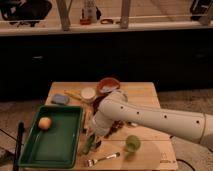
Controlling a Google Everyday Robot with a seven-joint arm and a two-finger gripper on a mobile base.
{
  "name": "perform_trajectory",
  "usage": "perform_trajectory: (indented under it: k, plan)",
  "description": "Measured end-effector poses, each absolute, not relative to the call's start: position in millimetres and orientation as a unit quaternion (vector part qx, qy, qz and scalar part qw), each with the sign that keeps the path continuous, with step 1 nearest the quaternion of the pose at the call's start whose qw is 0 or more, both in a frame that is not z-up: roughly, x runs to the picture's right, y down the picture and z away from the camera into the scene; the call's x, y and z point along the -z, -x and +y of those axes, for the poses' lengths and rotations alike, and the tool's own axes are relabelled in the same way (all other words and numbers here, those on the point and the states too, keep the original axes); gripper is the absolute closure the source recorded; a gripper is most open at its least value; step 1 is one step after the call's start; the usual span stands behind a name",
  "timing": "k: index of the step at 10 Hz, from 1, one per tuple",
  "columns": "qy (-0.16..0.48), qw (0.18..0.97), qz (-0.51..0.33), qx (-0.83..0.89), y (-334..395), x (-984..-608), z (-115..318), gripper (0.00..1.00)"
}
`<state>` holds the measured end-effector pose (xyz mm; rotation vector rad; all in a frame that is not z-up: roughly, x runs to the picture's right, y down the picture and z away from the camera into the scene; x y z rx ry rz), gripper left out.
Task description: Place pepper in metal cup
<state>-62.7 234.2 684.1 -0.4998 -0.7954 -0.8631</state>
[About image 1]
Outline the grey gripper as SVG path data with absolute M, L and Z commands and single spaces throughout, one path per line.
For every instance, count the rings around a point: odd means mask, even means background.
M 104 116 L 100 111 L 97 111 L 92 117 L 90 120 L 90 128 L 97 135 L 95 136 L 93 144 L 94 149 L 98 149 L 101 146 L 102 139 L 100 136 L 107 135 L 112 125 L 113 121 Z

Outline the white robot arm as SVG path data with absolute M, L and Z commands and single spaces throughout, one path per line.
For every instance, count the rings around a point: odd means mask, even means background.
M 97 136 L 105 136 L 115 121 L 136 123 L 213 150 L 213 115 L 136 106 L 117 90 L 100 102 L 90 126 Z

